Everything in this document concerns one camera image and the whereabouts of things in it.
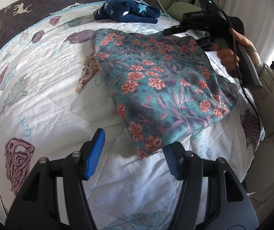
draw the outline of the blue gripper pad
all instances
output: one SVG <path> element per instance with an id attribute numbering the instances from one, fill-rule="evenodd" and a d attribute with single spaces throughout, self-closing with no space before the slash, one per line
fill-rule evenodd
<path id="1" fill-rule="evenodd" d="M 175 179 L 179 180 L 180 178 L 180 173 L 179 173 L 179 163 L 178 159 L 176 158 L 171 145 L 167 145 L 162 148 L 170 173 L 175 177 Z"/>
<path id="2" fill-rule="evenodd" d="M 94 175 L 95 173 L 104 144 L 105 144 L 105 131 L 101 129 L 101 131 L 98 133 L 98 136 L 96 137 L 96 141 L 93 144 L 92 151 L 90 152 L 89 157 L 87 159 L 86 172 L 85 172 L 85 177 L 87 180 L 89 180 L 90 177 Z"/>

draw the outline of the metal bolt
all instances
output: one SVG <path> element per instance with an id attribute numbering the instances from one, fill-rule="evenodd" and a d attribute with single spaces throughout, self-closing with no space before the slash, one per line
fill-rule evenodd
<path id="1" fill-rule="evenodd" d="M 47 162 L 47 157 L 41 157 L 40 159 L 39 159 L 39 163 L 41 163 L 41 164 L 44 164 L 44 163 L 46 163 Z"/>
<path id="2" fill-rule="evenodd" d="M 80 152 L 78 150 L 73 151 L 72 157 L 80 157 Z"/>
<path id="3" fill-rule="evenodd" d="M 185 156 L 193 157 L 194 153 L 192 151 L 185 151 Z"/>
<path id="4" fill-rule="evenodd" d="M 217 161 L 218 161 L 220 164 L 225 164 L 225 159 L 222 158 L 222 157 L 218 157 L 218 158 L 217 158 Z"/>

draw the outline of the teal floral cloth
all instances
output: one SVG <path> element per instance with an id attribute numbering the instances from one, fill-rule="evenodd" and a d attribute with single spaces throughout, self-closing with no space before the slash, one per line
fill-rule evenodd
<path id="1" fill-rule="evenodd" d="M 94 57 L 142 160 L 225 117 L 237 86 L 213 70 L 192 36 L 97 30 Z"/>

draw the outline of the white quilt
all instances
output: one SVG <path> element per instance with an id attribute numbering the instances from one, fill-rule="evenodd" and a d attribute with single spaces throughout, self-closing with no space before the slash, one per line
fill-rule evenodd
<path id="1" fill-rule="evenodd" d="M 99 28 L 152 34 L 178 22 L 167 15 L 162 15 L 158 24 L 95 22 L 92 13 L 102 3 L 59 11 L 0 50 L 1 196 L 9 210 L 15 193 L 40 157 L 64 158 L 79 150 L 100 127 L 106 131 L 106 143 L 95 175 L 84 182 L 98 229 L 166 229 L 181 183 L 170 174 L 162 151 L 144 161 L 138 159 L 99 75 L 80 94 L 75 92 L 83 62 L 93 50 L 90 41 L 71 44 L 65 40 L 72 33 Z M 231 79 L 215 54 L 208 56 L 216 72 Z M 243 180 L 254 156 L 240 117 L 249 108 L 240 93 L 238 104 L 227 117 L 187 137 L 183 146 L 201 158 L 224 157 Z M 204 218 L 206 190 L 204 180 L 199 222 Z M 61 193 L 59 200 L 62 220 L 68 223 Z"/>

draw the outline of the navy blue fabric with stars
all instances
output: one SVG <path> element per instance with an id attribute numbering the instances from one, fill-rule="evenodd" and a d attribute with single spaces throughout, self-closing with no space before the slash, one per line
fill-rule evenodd
<path id="1" fill-rule="evenodd" d="M 157 23 L 160 9 L 134 0 L 109 0 L 93 13 L 94 19 L 114 19 L 120 22 Z"/>

